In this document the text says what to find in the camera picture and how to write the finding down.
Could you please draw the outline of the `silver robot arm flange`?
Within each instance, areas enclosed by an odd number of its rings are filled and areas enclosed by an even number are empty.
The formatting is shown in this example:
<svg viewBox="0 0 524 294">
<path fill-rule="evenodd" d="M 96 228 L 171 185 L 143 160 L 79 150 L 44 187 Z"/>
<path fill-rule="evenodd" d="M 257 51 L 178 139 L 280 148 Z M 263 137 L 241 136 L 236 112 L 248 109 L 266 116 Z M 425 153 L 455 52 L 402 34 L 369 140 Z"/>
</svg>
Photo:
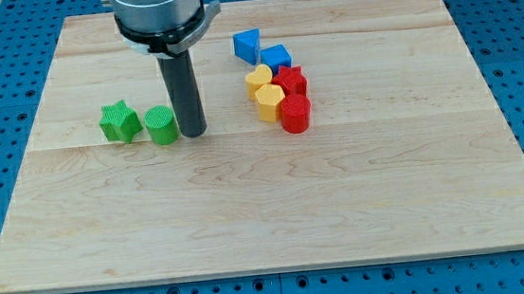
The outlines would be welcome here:
<svg viewBox="0 0 524 294">
<path fill-rule="evenodd" d="M 141 54 L 176 59 L 196 45 L 221 12 L 220 1 L 100 0 L 111 8 L 123 42 Z"/>
</svg>

